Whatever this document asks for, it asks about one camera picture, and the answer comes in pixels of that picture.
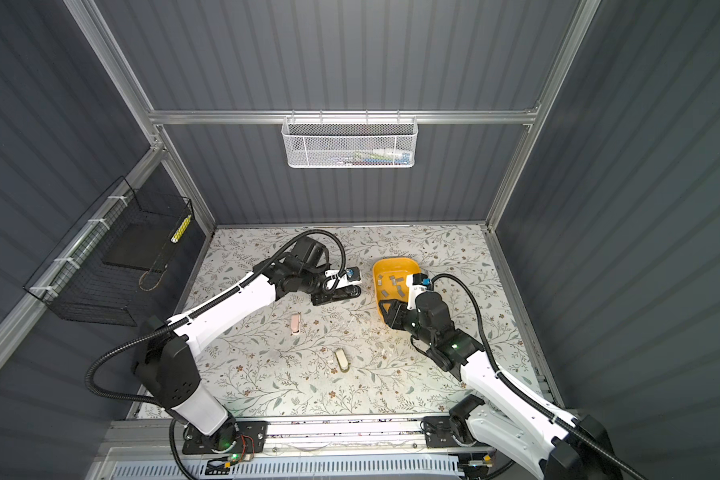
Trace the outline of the yellow plastic tray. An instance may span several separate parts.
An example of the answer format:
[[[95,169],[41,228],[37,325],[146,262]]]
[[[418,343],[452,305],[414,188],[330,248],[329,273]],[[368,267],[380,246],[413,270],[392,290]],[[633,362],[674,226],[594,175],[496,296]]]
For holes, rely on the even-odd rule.
[[[419,273],[421,269],[418,263],[407,257],[396,257],[386,258],[377,261],[372,268],[373,281],[374,281],[374,292],[376,298],[376,304],[378,307],[379,314],[379,301],[383,299],[397,299],[401,300],[407,306],[408,288],[405,285],[405,278],[407,275]],[[398,278],[397,282],[392,282],[390,276],[394,275]],[[401,286],[405,292],[405,296],[400,296],[397,292],[397,286]],[[381,295],[381,291],[385,290],[388,293],[388,297],[384,298]]]

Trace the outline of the pink small stapler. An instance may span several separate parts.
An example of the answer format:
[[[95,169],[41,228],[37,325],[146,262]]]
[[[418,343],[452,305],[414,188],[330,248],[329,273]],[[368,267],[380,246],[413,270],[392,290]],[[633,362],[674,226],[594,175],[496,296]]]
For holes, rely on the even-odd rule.
[[[291,321],[290,321],[291,333],[294,335],[299,334],[300,333],[300,325],[301,325],[301,315],[293,314],[291,316]]]

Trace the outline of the beige small stapler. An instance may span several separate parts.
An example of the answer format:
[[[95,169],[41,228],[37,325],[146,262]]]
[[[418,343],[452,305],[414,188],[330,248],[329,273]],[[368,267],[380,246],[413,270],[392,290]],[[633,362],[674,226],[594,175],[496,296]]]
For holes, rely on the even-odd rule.
[[[337,349],[334,354],[339,366],[339,370],[343,373],[346,373],[349,370],[349,361],[346,353],[343,349]]]

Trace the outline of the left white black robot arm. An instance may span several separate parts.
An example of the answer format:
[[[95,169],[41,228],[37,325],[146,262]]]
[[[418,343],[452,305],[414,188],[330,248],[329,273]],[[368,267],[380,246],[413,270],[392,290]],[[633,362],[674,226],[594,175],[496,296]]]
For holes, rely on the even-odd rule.
[[[308,230],[222,293],[166,321],[150,319],[143,332],[157,337],[136,347],[132,372],[173,419],[216,442],[217,450],[229,448],[241,431],[233,414],[203,385],[197,359],[204,349],[290,293],[308,294],[319,306],[358,297],[360,283],[360,269],[347,265],[341,241],[325,230]]]

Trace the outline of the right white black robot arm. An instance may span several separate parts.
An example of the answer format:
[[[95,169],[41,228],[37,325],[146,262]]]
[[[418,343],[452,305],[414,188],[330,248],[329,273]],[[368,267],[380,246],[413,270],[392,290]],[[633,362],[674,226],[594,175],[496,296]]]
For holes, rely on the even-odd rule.
[[[425,343],[424,354],[473,391],[449,411],[457,442],[487,444],[536,479],[623,477],[602,455],[613,452],[604,427],[591,417],[577,419],[494,366],[486,348],[455,327],[440,294],[383,299],[379,309],[387,326]]]

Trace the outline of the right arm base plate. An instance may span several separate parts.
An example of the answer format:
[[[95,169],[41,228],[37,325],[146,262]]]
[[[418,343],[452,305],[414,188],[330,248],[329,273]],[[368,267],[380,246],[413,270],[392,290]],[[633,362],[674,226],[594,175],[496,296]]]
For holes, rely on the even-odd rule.
[[[488,447],[487,444],[477,440],[469,442],[459,440],[446,415],[425,416],[420,421],[420,429],[424,434],[426,446],[430,449]]]

